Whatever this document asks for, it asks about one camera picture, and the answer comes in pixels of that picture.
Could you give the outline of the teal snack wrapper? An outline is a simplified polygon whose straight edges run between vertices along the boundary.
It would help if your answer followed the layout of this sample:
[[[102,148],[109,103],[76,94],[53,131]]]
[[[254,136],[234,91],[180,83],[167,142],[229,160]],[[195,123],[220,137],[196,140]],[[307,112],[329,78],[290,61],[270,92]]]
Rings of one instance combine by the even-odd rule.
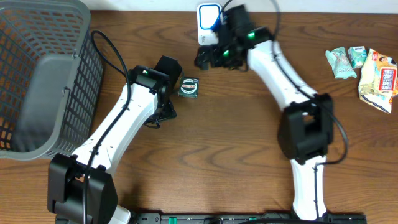
[[[325,57],[331,66],[334,77],[336,79],[348,79],[356,78],[357,75],[350,64],[346,49],[344,47],[338,47],[333,50],[326,50]]]

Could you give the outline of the yellow wet wipes pack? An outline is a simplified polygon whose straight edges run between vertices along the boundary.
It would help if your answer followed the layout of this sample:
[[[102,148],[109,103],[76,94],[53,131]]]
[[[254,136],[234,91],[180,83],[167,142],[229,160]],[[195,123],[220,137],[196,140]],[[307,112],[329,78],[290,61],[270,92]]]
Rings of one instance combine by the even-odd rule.
[[[361,69],[359,99],[387,114],[392,111],[392,92],[397,79],[397,63],[392,57],[369,49]]]

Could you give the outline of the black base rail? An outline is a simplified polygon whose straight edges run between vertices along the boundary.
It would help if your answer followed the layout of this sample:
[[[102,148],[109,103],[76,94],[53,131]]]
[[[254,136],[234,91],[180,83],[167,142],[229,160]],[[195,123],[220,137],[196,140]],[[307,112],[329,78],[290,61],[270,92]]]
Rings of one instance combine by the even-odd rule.
[[[365,215],[330,214],[317,220],[301,220],[291,213],[268,212],[263,215],[162,215],[134,214],[130,224],[367,224]]]

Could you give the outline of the small teal tissue pack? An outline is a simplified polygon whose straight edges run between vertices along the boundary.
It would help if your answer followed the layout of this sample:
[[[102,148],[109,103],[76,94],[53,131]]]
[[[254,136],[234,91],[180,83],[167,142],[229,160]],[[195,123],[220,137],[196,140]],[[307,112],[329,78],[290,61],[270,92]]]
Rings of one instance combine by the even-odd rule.
[[[349,59],[351,61],[351,66],[354,69],[361,68],[367,57],[365,46],[350,47],[348,49]]]

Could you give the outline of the dark green round-logo box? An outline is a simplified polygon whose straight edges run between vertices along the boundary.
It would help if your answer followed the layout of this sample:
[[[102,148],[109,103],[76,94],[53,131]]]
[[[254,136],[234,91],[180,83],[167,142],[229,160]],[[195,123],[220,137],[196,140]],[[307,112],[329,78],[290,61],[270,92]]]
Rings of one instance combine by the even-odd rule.
[[[199,79],[183,77],[180,81],[178,95],[185,98],[198,98]]]

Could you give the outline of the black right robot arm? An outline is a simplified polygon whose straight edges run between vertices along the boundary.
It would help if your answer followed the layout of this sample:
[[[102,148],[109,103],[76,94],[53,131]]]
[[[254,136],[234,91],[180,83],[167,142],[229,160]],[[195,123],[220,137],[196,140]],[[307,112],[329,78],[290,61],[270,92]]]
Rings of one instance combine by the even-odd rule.
[[[333,141],[333,102],[308,86],[283,55],[275,34],[252,24],[198,26],[194,64],[235,69],[242,64],[264,82],[282,113],[279,147],[292,167],[292,214],[299,220],[323,221],[323,167]]]

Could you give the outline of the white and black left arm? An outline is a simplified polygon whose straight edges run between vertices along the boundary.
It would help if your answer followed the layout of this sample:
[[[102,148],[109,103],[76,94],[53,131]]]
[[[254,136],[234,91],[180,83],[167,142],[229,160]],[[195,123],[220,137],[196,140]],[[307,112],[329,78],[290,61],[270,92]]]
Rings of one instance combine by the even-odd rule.
[[[72,223],[129,223],[113,177],[141,126],[158,118],[182,73],[179,64],[138,65],[129,71],[118,102],[97,130],[71,155],[56,154],[48,169],[47,209]]]

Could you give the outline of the white barcode scanner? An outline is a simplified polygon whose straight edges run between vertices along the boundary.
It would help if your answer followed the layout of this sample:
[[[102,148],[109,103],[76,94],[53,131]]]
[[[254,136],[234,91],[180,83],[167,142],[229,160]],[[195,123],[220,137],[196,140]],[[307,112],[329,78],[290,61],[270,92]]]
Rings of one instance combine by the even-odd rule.
[[[201,3],[197,7],[197,31],[200,45],[213,45],[218,43],[217,35],[212,31],[219,14],[221,5],[218,3]]]

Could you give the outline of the orange tissue pack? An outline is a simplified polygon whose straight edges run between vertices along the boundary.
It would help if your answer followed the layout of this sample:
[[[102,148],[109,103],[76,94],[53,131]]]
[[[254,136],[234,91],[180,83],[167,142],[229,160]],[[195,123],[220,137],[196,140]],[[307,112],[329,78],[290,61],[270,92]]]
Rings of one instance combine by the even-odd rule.
[[[398,96],[398,79],[396,79],[395,85],[394,85],[394,91],[392,92],[392,97]]]

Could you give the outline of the dark grey plastic basket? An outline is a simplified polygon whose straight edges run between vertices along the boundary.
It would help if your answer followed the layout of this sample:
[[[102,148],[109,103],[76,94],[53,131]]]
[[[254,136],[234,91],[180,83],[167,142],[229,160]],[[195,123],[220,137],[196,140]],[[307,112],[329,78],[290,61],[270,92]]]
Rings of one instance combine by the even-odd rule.
[[[103,64],[81,1],[1,2],[1,157],[69,156],[90,134]]]

